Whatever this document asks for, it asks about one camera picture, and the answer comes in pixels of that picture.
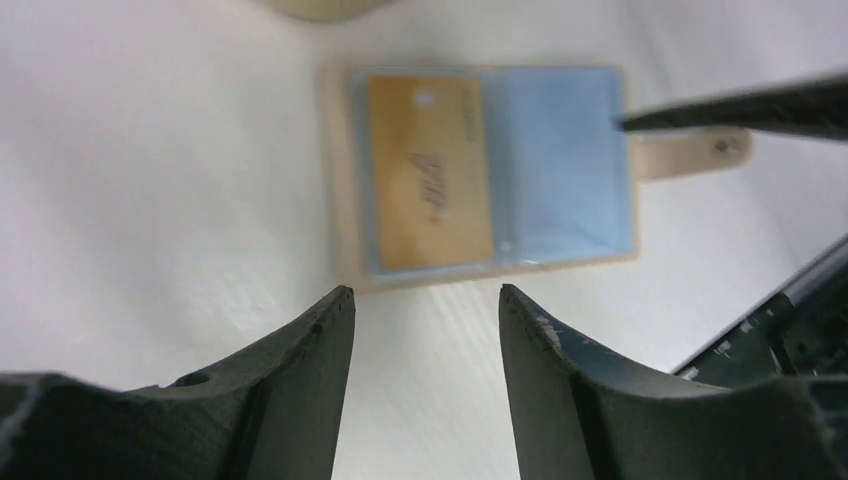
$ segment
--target beige object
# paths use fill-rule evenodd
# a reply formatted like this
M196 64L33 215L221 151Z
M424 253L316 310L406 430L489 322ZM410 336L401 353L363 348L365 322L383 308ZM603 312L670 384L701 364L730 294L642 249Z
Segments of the beige object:
M363 14L394 0L263 0L292 17L318 22L337 22Z
M631 145L639 180L646 182L736 168L754 151L751 132L708 128L688 136Z

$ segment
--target white fabric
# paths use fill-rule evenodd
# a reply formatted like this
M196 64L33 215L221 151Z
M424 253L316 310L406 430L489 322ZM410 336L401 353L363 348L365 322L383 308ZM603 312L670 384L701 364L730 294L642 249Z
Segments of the white fabric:
M0 5L0 370L167 384L333 286L328 62L622 65L634 108L844 67L841 0ZM338 479L516 479L497 295L670 370L848 230L846 147L643 186L639 262L357 299Z

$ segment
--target beige tab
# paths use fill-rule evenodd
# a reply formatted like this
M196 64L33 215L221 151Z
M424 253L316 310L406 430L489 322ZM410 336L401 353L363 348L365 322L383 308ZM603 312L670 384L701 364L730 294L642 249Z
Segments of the beige tab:
M636 142L632 152L639 180L650 182L742 166L754 152L754 138L742 128L709 128L680 138Z

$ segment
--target screw hole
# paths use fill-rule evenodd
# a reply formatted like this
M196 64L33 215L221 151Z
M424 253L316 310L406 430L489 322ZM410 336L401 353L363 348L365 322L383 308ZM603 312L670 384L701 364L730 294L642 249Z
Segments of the screw hole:
M719 157L722 158L730 158L738 156L742 147L739 145L739 141L733 137L722 138L715 143L713 146L715 152Z

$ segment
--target light blue card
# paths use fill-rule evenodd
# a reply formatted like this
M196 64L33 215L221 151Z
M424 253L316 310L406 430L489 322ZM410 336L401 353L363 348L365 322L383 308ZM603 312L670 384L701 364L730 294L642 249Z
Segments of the light blue card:
M493 264L384 270L377 250L368 79L372 76L476 77L483 86ZM380 283L480 274L521 265L602 260L633 253L633 184L621 72L614 67L367 68L349 80L363 192L367 264Z

